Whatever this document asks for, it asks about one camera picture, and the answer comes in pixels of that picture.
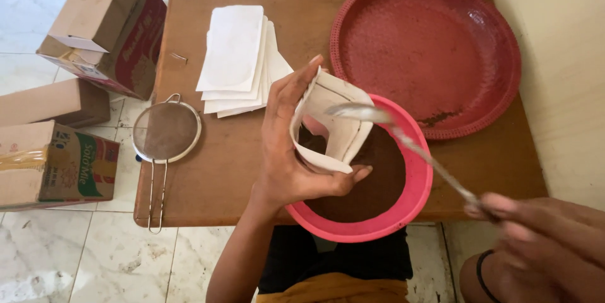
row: hand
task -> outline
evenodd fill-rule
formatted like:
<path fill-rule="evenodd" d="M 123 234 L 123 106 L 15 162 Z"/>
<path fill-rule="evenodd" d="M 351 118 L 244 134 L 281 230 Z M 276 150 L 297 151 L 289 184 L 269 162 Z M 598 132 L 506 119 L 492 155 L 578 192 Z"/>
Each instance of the hand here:
<path fill-rule="evenodd" d="M 300 162 L 289 127 L 294 110 L 323 62 L 316 56 L 305 67 L 274 82 L 262 122 L 261 174 L 252 189 L 251 202 L 270 212 L 305 199 L 346 195 L 355 183 L 372 171 L 371 166 L 352 166 L 353 172 L 319 174 Z"/>
<path fill-rule="evenodd" d="M 481 201 L 503 219 L 497 250 L 510 269 L 510 302 L 532 301 L 518 299 L 528 290 L 543 302 L 605 302 L 605 212 L 553 198 L 488 193 Z"/>

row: white wall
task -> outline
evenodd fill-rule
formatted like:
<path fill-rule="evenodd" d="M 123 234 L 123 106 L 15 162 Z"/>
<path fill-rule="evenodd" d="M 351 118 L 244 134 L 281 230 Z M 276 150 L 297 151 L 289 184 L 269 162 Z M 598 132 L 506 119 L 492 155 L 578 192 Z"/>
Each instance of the white wall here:
<path fill-rule="evenodd" d="M 521 47 L 550 195 L 605 210 L 605 0 L 494 1 Z"/>

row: red plastic plate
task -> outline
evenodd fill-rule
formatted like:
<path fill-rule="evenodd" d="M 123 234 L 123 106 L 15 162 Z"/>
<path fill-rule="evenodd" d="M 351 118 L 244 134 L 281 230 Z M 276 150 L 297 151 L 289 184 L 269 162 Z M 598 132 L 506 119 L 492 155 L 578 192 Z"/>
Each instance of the red plastic plate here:
<path fill-rule="evenodd" d="M 521 77 L 515 36 L 485 0 L 347 0 L 330 57 L 337 77 L 403 107 L 427 139 L 487 127 Z"/>

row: metal spoon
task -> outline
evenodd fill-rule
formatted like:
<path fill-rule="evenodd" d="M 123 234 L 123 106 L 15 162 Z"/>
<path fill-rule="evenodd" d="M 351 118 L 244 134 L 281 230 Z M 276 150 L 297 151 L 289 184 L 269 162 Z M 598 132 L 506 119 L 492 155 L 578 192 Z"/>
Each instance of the metal spoon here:
<path fill-rule="evenodd" d="M 460 184 L 458 180 L 442 166 L 442 164 L 428 155 L 428 153 L 425 152 L 420 146 L 415 144 L 410 137 L 405 135 L 399 127 L 394 125 L 391 115 L 387 111 L 363 103 L 344 103 L 329 107 L 326 109 L 325 113 L 333 117 L 388 124 L 395 137 L 397 137 L 397 139 L 404 144 L 405 147 L 418 154 L 420 158 L 427 162 L 427 164 L 431 165 L 433 169 L 435 169 L 437 173 L 439 173 L 439 175 L 441 175 L 443 179 L 445 179 L 445 181 L 447 181 L 447 183 L 450 184 L 468 204 L 480 209 L 481 212 L 487 216 L 490 222 L 498 223 L 500 221 L 500 218 L 491 213 L 483 205 L 483 203 L 481 203 L 477 196 L 473 194 L 473 192 L 465 189 L 465 187 L 462 186 L 462 184 Z"/>

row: packing tape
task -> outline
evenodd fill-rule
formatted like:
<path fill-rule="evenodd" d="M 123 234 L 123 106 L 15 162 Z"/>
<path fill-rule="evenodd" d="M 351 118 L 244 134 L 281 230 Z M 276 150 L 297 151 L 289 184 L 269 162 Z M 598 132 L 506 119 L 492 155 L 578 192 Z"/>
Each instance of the packing tape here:
<path fill-rule="evenodd" d="M 48 157 L 48 146 L 0 155 L 0 170 L 38 168 L 46 164 Z"/>

